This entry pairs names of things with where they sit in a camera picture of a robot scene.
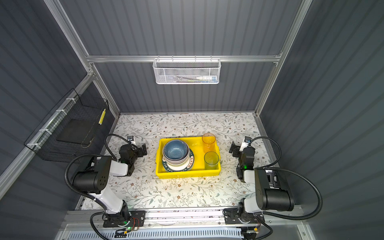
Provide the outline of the dark blue bowl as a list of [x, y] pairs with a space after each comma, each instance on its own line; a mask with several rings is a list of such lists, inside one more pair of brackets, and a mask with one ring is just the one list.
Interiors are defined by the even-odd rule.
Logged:
[[181, 161], [189, 152], [187, 143], [181, 140], [171, 140], [163, 147], [163, 155], [171, 161]]

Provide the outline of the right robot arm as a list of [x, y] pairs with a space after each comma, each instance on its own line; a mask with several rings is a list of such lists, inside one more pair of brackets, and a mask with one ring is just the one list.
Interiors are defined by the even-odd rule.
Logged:
[[254, 168], [255, 152], [250, 141], [245, 141], [240, 146], [232, 143], [229, 149], [229, 153], [238, 159], [238, 179], [255, 187], [254, 197], [243, 198], [239, 202], [238, 214], [241, 216], [266, 210], [292, 211], [295, 203], [285, 175], [276, 170]]

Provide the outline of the light green bowl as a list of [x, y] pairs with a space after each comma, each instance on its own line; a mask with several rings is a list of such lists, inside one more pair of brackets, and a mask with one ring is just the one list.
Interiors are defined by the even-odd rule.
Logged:
[[186, 169], [189, 165], [189, 162], [186, 161], [182, 164], [174, 165], [174, 164], [168, 163], [167, 161], [163, 161], [163, 165], [164, 165], [164, 168], [169, 172], [179, 172]]

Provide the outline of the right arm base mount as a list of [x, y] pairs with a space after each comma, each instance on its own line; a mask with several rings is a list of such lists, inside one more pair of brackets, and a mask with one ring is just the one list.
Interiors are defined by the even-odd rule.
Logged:
[[226, 208], [222, 211], [227, 225], [253, 224], [260, 225], [265, 222], [261, 213], [247, 213], [239, 208]]

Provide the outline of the yellow plastic bin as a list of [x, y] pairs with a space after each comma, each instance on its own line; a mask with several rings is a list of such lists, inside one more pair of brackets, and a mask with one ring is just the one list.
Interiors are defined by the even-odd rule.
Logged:
[[190, 150], [193, 151], [195, 156], [194, 166], [186, 172], [166, 172], [163, 164], [163, 147], [166, 143], [173, 140], [172, 138], [165, 138], [159, 140], [159, 147], [156, 155], [156, 175], [160, 179], [176, 179], [176, 178], [197, 178], [197, 177], [211, 177], [218, 176], [221, 172], [221, 163], [219, 162], [218, 168], [216, 170], [206, 170], [204, 156], [206, 153], [203, 151], [203, 141], [202, 137], [185, 137], [178, 138], [188, 144]]

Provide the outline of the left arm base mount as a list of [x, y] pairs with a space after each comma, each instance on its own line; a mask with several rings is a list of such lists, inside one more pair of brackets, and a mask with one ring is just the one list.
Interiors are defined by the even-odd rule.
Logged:
[[144, 225], [145, 211], [129, 211], [117, 214], [103, 214], [104, 228], [142, 227]]

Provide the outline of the pink plastic cup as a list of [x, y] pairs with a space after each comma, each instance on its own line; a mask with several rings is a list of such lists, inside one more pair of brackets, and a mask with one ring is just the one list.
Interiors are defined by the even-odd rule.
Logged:
[[206, 133], [202, 136], [204, 153], [214, 152], [216, 147], [216, 136], [212, 133]]

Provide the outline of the dark green rimmed plate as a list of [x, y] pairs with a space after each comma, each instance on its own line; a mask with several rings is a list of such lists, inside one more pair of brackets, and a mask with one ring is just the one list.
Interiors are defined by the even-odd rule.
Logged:
[[189, 159], [188, 159], [188, 162], [189, 162], [189, 165], [188, 165], [188, 167], [186, 168], [186, 169], [184, 169], [183, 171], [180, 171], [180, 172], [186, 172], [186, 171], [189, 171], [193, 166], [194, 166], [194, 162], [195, 162], [195, 156], [194, 156], [194, 153], [193, 153], [193, 151], [192, 150], [190, 150], [190, 152], [189, 152]]

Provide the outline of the lilac purple bowl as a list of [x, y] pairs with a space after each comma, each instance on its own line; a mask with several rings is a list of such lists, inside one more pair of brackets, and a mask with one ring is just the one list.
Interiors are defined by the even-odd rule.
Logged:
[[171, 160], [171, 159], [167, 158], [167, 156], [163, 155], [163, 160], [165, 162], [167, 162], [168, 164], [171, 164], [171, 165], [181, 165], [184, 162], [188, 161], [189, 157], [190, 157], [189, 154], [187, 154], [184, 158], [182, 158], [180, 160]]

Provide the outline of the grey blue plastic cup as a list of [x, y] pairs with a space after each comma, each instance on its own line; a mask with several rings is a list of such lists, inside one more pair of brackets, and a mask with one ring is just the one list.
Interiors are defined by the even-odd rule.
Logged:
[[207, 152], [204, 156], [205, 169], [216, 170], [219, 164], [219, 155], [216, 152]]

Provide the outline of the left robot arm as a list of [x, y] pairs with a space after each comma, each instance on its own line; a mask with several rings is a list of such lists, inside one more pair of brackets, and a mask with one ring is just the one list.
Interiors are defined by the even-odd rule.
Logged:
[[65, 182], [75, 193], [95, 201], [107, 215], [129, 215], [127, 204], [108, 186], [109, 176], [130, 177], [138, 158], [147, 155], [146, 145], [123, 145], [119, 161], [112, 156], [85, 154], [73, 159], [65, 170]]

